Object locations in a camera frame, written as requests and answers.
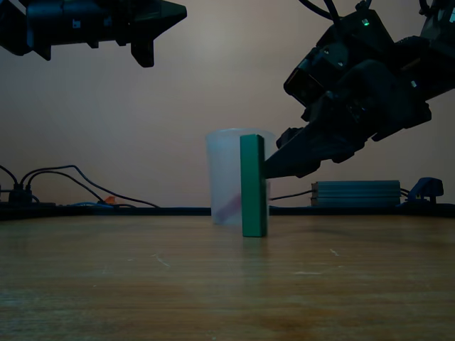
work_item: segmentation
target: wooden table surface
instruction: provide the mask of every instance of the wooden table surface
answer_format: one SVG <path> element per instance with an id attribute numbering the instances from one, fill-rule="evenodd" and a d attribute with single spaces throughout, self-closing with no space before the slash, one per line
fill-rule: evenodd
<path id="1" fill-rule="evenodd" d="M 0 340 L 455 340 L 455 220 L 2 222 Z"/>

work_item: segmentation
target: green rectangular block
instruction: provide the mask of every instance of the green rectangular block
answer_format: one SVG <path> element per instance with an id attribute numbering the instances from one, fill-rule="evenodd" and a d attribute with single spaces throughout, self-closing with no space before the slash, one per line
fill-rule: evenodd
<path id="1" fill-rule="evenodd" d="M 267 180 L 265 178 L 264 138 L 240 137 L 242 175 L 242 231 L 244 237 L 267 236 Z"/>

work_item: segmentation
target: cable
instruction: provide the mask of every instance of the cable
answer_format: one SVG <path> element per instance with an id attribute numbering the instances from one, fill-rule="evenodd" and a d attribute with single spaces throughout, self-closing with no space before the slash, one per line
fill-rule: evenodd
<path id="1" fill-rule="evenodd" d="M 12 193 L 12 192 L 16 192 L 15 190 L 0 190 L 0 193 Z M 36 203 L 40 203 L 40 200 L 33 194 L 30 194 L 30 193 L 26 193 L 27 195 L 30 195 L 32 197 L 32 199 L 34 199 L 36 201 Z"/>
<path id="2" fill-rule="evenodd" d="M 299 0 L 299 2 L 304 5 L 306 8 L 310 9 L 314 13 L 328 19 L 332 20 L 333 24 L 338 32 L 341 32 L 341 18 L 338 15 L 335 5 L 332 0 L 324 0 L 324 3 L 327 6 L 328 11 L 323 10 L 317 5 L 313 4 L 309 0 Z"/>
<path id="3" fill-rule="evenodd" d="M 285 195 L 284 197 L 272 197 L 272 198 L 270 198 L 269 201 L 287 199 L 288 197 L 299 197 L 301 195 L 309 194 L 309 193 L 312 193 L 312 192 L 313 192 L 312 190 L 307 190 L 306 192 L 297 193 L 297 194 L 291 194 L 291 195 Z"/>
<path id="4" fill-rule="evenodd" d="M 40 168 L 40 169 L 32 170 L 31 172 L 28 172 L 27 174 L 25 174 L 25 176 L 21 180 L 21 184 L 23 184 L 26 181 L 27 177 L 29 175 L 33 174 L 33 173 L 41 172 L 41 171 L 54 171 L 54 170 L 57 170 L 57 169 L 66 169 L 66 168 L 74 168 L 85 179 L 85 181 L 87 181 L 90 185 L 95 186 L 96 188 L 98 188 L 100 190 L 103 190 L 106 193 L 109 193 L 109 194 L 114 195 L 116 197 L 120 197 L 121 199 L 134 201 L 134 202 L 140 202 L 141 204 L 150 205 L 150 206 L 153 206 L 155 208 L 159 208 L 158 205 L 155 205 L 155 204 L 153 204 L 151 202 L 138 200 L 138 199 L 133 199 L 131 197 L 125 197 L 124 195 L 116 194 L 116 193 L 112 192 L 111 190 L 107 190 L 106 188 L 103 188 L 100 185 L 97 185 L 96 183 L 92 182 L 89 178 L 87 178 L 87 176 L 85 176 L 85 174 L 77 166 L 74 166 L 74 165 L 61 166 L 61 167 L 50 167 L 50 168 Z"/>
<path id="5" fill-rule="evenodd" d="M 328 19 L 328 20 L 332 20 L 332 16 L 330 15 L 329 12 L 327 11 L 324 11 L 322 8 L 316 6 L 315 4 L 313 4 L 312 2 L 310 2 L 309 0 L 299 0 L 299 2 L 304 5 L 307 9 L 309 9 L 310 11 L 313 11 L 314 13 Z"/>
<path id="6" fill-rule="evenodd" d="M 10 172 L 8 169 L 6 169 L 5 167 L 3 166 L 0 166 L 0 169 L 2 169 L 3 171 L 5 171 L 9 176 L 11 176 L 11 178 L 13 179 L 14 181 L 14 185 L 17 185 L 17 178 L 16 176 L 14 176 L 14 174 L 12 172 Z"/>
<path id="7" fill-rule="evenodd" d="M 68 179 L 71 179 L 72 181 L 74 181 L 75 183 L 77 183 L 79 186 L 85 188 L 86 190 L 88 190 L 90 193 L 93 194 L 93 196 L 95 196 L 100 202 L 104 202 L 104 200 L 95 192 L 93 192 L 91 189 L 89 189 L 86 185 L 84 185 L 83 183 L 77 181 L 76 179 L 74 179 L 71 175 L 68 175 L 68 174 L 64 174 L 64 173 L 61 173 L 61 172 L 54 172 L 54 171 L 51 171 L 51 170 L 44 170 L 44 171 L 41 171 L 41 172 L 37 172 L 35 174 L 33 174 L 30 178 L 30 180 L 28 181 L 28 184 L 27 186 L 31 186 L 31 181 L 38 175 L 40 174 L 47 174 L 47 173 L 50 173 L 50 174 L 58 174 L 58 175 L 61 175 L 61 176 L 64 176 Z"/>
<path id="8" fill-rule="evenodd" d="M 337 29 L 338 32 L 340 32 L 341 20 L 340 16 L 338 15 L 338 11 L 336 10 L 335 4 L 333 3 L 332 0 L 324 0 L 324 3 L 326 4 L 328 12 L 331 15 L 335 28 Z"/>
<path id="9" fill-rule="evenodd" d="M 420 12 L 419 13 L 421 15 L 429 16 L 432 13 L 430 6 L 428 6 L 427 0 L 419 0 L 419 4 L 420 4 Z"/>

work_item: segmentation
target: robotic arm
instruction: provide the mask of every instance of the robotic arm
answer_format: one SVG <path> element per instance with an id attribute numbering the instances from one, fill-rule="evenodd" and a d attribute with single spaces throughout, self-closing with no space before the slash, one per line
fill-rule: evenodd
<path id="1" fill-rule="evenodd" d="M 23 14 L 0 0 L 0 46 L 50 60 L 52 45 L 100 41 L 131 44 L 142 67 L 154 66 L 154 39 L 186 18 L 186 7 L 162 0 L 21 0 Z"/>
<path id="2" fill-rule="evenodd" d="M 371 0 L 341 18 L 332 0 L 324 11 L 302 4 L 333 25 L 284 85 L 306 110 L 304 128 L 285 131 L 266 161 L 266 176 L 303 177 L 324 160 L 341 163 L 365 146 L 432 118 L 428 99 L 455 88 L 455 0 L 419 0 L 427 17 L 420 36 L 394 43 Z M 26 15 L 0 0 L 0 46 L 50 60 L 52 45 L 115 40 L 131 43 L 143 67 L 154 65 L 153 41 L 186 17 L 162 0 L 21 0 Z"/>
<path id="3" fill-rule="evenodd" d="M 324 160 L 341 163 L 365 146 L 431 120 L 428 99 L 455 88 L 455 0 L 420 0 L 420 37 L 394 43 L 371 1 L 340 18 L 332 0 L 317 13 L 334 24 L 284 85 L 306 107 L 304 128 L 285 131 L 266 176 L 303 177 Z M 300 0 L 310 9 L 314 5 Z"/>

